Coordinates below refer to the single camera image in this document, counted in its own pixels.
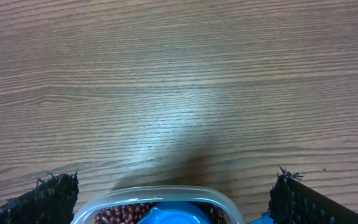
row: wooden table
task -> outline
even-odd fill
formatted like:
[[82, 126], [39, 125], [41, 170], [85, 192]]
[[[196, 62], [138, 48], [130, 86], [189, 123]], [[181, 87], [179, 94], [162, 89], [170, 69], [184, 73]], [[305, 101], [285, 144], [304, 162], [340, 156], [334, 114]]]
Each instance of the wooden table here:
[[0, 205], [78, 171], [220, 190], [279, 166], [358, 212], [358, 0], [0, 0]]

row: blue plastic piece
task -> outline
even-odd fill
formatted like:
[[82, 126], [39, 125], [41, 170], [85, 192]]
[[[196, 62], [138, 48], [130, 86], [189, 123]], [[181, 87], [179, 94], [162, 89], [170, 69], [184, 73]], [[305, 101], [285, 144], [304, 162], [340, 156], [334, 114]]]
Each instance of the blue plastic piece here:
[[254, 220], [248, 224], [273, 224], [273, 220], [269, 218], [270, 212], [265, 212], [262, 214], [262, 217]]
[[138, 224], [211, 224], [208, 217], [188, 202], [162, 202], [152, 207]]

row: blue lid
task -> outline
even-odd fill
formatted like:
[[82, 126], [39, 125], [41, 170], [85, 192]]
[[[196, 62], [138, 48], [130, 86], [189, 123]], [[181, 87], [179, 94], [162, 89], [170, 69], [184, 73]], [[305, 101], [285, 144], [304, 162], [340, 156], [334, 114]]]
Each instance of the blue lid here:
[[188, 202], [162, 202], [152, 207], [138, 224], [211, 224], [208, 217]]

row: wood grain surface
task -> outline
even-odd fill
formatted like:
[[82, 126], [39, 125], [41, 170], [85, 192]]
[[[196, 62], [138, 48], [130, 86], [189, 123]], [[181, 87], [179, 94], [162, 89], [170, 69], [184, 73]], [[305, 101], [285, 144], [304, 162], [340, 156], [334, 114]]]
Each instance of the wood grain surface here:
[[358, 0], [0, 0], [0, 205], [78, 171], [246, 221], [279, 166], [358, 212]]

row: transparent container rim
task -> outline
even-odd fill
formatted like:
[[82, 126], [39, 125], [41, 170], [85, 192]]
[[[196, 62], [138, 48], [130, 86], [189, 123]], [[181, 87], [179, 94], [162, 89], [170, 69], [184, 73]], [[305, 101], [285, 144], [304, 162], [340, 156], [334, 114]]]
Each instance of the transparent container rim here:
[[168, 185], [132, 187], [128, 189], [114, 190], [112, 192], [96, 196], [80, 208], [80, 210], [74, 215], [74, 219], [71, 221], [71, 224], [84, 224], [94, 211], [106, 207], [126, 205], [130, 203], [167, 201], [212, 203], [219, 206], [227, 213], [232, 224], [245, 223], [236, 204], [217, 190], [200, 186]]

